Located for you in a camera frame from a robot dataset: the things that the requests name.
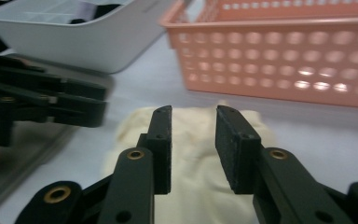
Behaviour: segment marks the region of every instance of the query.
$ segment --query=table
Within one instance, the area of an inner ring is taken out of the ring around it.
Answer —
[[[113,75],[43,65],[52,74],[108,87],[104,125],[74,130],[61,151],[37,167],[1,203],[0,224],[13,223],[34,194],[47,184],[71,180],[85,188],[98,181],[104,155],[114,147],[118,124],[143,106],[172,105],[174,111],[176,107],[212,106],[218,100],[226,100],[237,109],[258,111],[275,132],[278,147],[294,153],[317,181],[342,192],[358,181],[358,108],[188,91],[166,35],[128,68]]]

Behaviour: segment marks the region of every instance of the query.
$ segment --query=cream-colored fabric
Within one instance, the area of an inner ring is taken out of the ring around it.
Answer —
[[[104,175],[112,174],[119,153],[135,147],[147,133],[153,111],[134,111],[120,125],[116,147],[107,155]],[[259,114],[241,111],[260,134],[265,147],[274,146],[274,136]],[[214,147],[216,107],[172,110],[172,192],[156,196],[157,224],[255,223],[252,196],[235,195],[229,188]]]

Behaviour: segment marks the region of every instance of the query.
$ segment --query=white tabletop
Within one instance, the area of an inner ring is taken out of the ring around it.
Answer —
[[[98,181],[105,153],[114,147],[118,124],[144,106],[172,105],[174,110],[226,100],[237,109],[258,111],[276,134],[278,147],[294,153],[317,181],[342,192],[358,181],[358,108],[188,91],[166,35],[124,71],[111,76],[77,75],[45,66],[52,74],[109,87],[104,125],[77,129],[60,153],[38,167],[0,205],[0,224],[13,223],[34,194],[50,183],[71,180],[85,188]]]

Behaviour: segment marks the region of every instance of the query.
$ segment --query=plastic basket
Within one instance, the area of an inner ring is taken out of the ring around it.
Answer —
[[[358,106],[358,0],[177,1],[161,24],[193,91]]]

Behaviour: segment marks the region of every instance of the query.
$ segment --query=crumpled cloth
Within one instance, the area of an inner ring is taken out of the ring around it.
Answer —
[[[103,175],[113,173],[119,153],[135,147],[147,133],[155,107],[140,108],[119,126],[116,146],[106,156]],[[274,147],[272,131],[254,111],[241,111],[262,138]],[[252,195],[235,195],[214,147],[216,106],[172,109],[172,191],[155,197],[157,224],[255,223]]]

